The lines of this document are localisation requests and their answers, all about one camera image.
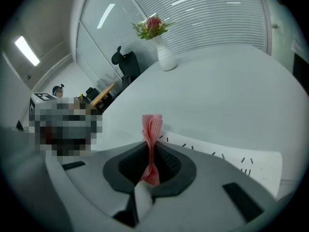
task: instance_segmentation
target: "white table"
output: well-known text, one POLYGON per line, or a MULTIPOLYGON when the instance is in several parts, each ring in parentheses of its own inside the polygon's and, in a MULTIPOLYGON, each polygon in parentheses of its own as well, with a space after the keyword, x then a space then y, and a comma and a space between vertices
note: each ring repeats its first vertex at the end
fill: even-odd
POLYGON ((276 60, 250 45, 221 45, 158 62, 104 112, 94 150, 141 141, 141 115, 162 114, 163 129, 231 147, 279 151, 282 178, 308 163, 309 97, 276 60))

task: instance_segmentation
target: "pink flower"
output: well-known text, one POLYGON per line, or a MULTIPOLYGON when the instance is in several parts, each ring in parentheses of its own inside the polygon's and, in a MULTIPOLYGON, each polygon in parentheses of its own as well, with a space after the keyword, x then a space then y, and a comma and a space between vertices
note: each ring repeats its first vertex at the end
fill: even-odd
POLYGON ((149 30, 150 28, 156 28, 159 27, 161 23, 161 20, 158 17, 150 17, 147 19, 146 26, 149 30))

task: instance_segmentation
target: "pink tissue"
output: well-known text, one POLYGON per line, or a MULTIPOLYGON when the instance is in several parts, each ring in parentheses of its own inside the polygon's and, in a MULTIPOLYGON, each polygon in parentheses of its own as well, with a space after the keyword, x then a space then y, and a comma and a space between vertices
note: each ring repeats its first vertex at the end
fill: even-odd
POLYGON ((143 130, 141 131, 141 133, 143 134, 144 140, 148 144, 149 164, 140 180, 144 180, 145 182, 153 186, 160 185, 159 172, 154 164, 154 146, 156 141, 159 139, 162 124, 162 115, 155 114, 142 116, 143 130))

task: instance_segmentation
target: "black slot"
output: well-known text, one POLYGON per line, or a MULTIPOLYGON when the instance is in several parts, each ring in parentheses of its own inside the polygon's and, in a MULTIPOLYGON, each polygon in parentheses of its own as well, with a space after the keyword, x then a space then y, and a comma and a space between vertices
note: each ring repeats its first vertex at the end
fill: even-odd
POLYGON ((138 224, 139 218, 136 209, 134 191, 130 194, 130 198, 126 204, 126 209, 116 213, 113 218, 132 228, 138 224))
POLYGON ((251 199, 238 184, 230 183, 224 185, 223 189, 226 191, 247 223, 263 213, 263 210, 257 205, 257 203, 251 199))
POLYGON ((83 161, 76 161, 76 162, 71 162, 71 163, 67 163, 67 164, 63 164, 62 167, 64 170, 69 170, 72 168, 78 168, 81 166, 86 165, 86 163, 84 163, 83 161))

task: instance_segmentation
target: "white vase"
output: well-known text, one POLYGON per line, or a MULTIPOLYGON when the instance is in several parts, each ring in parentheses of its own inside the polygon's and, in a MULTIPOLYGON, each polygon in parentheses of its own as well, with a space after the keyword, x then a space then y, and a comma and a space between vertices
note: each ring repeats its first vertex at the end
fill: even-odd
POLYGON ((177 66, 176 58, 164 44, 161 35, 155 36, 152 40, 158 51, 158 59, 162 70, 170 71, 174 69, 177 66))

